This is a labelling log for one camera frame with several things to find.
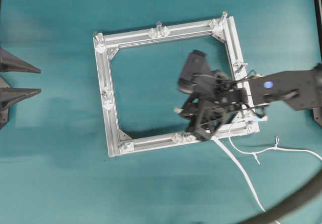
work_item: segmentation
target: black cable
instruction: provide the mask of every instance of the black cable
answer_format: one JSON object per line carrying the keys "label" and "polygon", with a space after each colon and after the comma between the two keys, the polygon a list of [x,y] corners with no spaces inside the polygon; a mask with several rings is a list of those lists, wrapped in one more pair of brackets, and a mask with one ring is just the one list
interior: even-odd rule
{"label": "black cable", "polygon": [[322,192],[322,169],[305,185],[266,212],[238,224],[269,224],[303,206]]}
{"label": "black cable", "polygon": [[222,85],[226,85],[226,84],[235,84],[235,83],[239,83],[239,82],[242,82],[242,81],[247,81],[249,79],[249,76],[251,75],[251,73],[254,73],[255,75],[257,74],[255,70],[251,70],[247,76],[245,76],[244,78],[241,78],[239,80],[236,80],[236,81],[231,81],[231,82],[228,82],[228,83],[221,83],[221,84],[217,84],[216,86],[222,86]]}
{"label": "black cable", "polygon": [[213,76],[211,76],[209,74],[194,74],[193,77],[209,77],[209,78],[213,78],[213,79],[216,79],[216,80],[232,82],[232,80],[224,79],[224,78],[220,78],[220,77],[213,77]]}
{"label": "black cable", "polygon": [[[255,106],[255,107],[250,107],[248,104],[244,104],[247,107],[247,110],[250,110],[252,113],[254,113],[258,118],[263,118],[266,116],[266,112],[265,112],[265,107],[267,107],[268,105],[264,105],[264,106]],[[254,111],[253,109],[261,109],[262,113],[258,113],[256,111]]]}

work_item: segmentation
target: white cable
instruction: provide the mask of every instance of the white cable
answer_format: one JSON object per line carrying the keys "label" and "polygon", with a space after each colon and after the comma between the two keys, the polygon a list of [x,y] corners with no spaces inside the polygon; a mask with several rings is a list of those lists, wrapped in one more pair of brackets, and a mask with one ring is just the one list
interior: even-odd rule
{"label": "white cable", "polygon": [[265,209],[263,208],[258,195],[256,193],[256,190],[246,172],[246,170],[243,168],[243,166],[241,165],[241,163],[238,161],[238,159],[236,159],[236,157],[229,151],[229,149],[227,149],[227,147],[219,140],[217,139],[215,136],[212,137],[212,139],[215,141],[215,143],[222,149],[224,150],[224,152],[231,158],[231,160],[233,160],[233,162],[238,166],[238,168],[240,169],[240,171],[242,172],[242,174],[244,175],[246,182],[249,186],[249,188],[251,189],[251,192],[257,202],[257,204],[259,205],[259,207],[262,209],[262,211],[265,212]]}
{"label": "white cable", "polygon": [[280,142],[280,138],[279,136],[276,136],[276,141],[275,141],[275,145],[273,147],[268,147],[264,150],[261,150],[261,151],[257,151],[257,152],[244,152],[244,151],[241,151],[239,150],[232,142],[231,140],[231,137],[230,137],[230,132],[231,132],[231,129],[233,128],[233,126],[236,124],[237,122],[234,122],[230,128],[229,128],[229,131],[228,131],[228,139],[229,139],[229,142],[231,144],[231,146],[237,150],[238,152],[240,152],[241,154],[244,154],[244,155],[253,155],[255,160],[257,161],[257,163],[260,165],[261,162],[258,160],[258,157],[257,155],[259,154],[262,154],[266,151],[269,151],[269,150],[280,150],[280,151],[288,151],[288,152],[306,152],[306,153],[309,153],[311,155],[314,155],[315,157],[317,157],[318,159],[320,159],[322,161],[322,157],[317,154],[316,152],[314,151],[311,151],[311,150],[294,150],[294,149],[291,149],[291,148],[282,148],[282,147],[278,147],[278,143]]}

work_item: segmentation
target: teal background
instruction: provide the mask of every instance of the teal background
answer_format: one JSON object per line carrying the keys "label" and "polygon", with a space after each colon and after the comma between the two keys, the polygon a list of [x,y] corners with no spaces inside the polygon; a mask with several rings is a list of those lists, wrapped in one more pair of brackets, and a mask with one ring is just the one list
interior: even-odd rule
{"label": "teal background", "polygon": [[[211,141],[107,157],[93,32],[218,17],[223,10],[234,16],[244,57],[257,72],[310,69],[320,61],[313,0],[3,0],[1,47],[42,74],[1,77],[43,92],[12,107],[0,131],[0,223],[235,223],[260,212],[239,169]],[[210,37],[115,56],[123,130],[137,137],[185,127],[173,108],[187,97],[176,80],[193,49],[227,71],[224,47]],[[259,150],[279,135],[281,146],[322,154],[322,129],[308,111],[274,103],[268,114],[260,133],[235,144]],[[303,153],[266,152],[260,166],[233,153],[266,208],[321,167]],[[321,205],[319,197],[281,222],[320,224]]]}

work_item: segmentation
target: aluminum frame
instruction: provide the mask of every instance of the aluminum frame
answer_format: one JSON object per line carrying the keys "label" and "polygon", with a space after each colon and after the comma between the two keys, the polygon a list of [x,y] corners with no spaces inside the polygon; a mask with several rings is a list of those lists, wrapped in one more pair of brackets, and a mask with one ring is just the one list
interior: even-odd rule
{"label": "aluminum frame", "polygon": [[[234,18],[233,16],[227,17],[227,12],[223,12],[221,18],[218,19],[171,26],[162,26],[161,22],[157,22],[156,27],[151,29],[110,35],[94,34],[95,58],[110,157],[199,142],[186,132],[132,139],[119,129],[110,68],[110,62],[115,54],[122,48],[210,35],[225,44],[232,77],[235,80],[245,77],[247,63],[244,62]],[[239,83],[238,87],[246,88],[250,106],[253,106],[248,83]],[[232,122],[236,121],[238,123],[231,129],[231,136],[248,135],[260,131],[256,117],[251,111],[244,110],[238,113]],[[228,137],[231,125],[232,123],[223,125],[215,136],[217,138]]]}

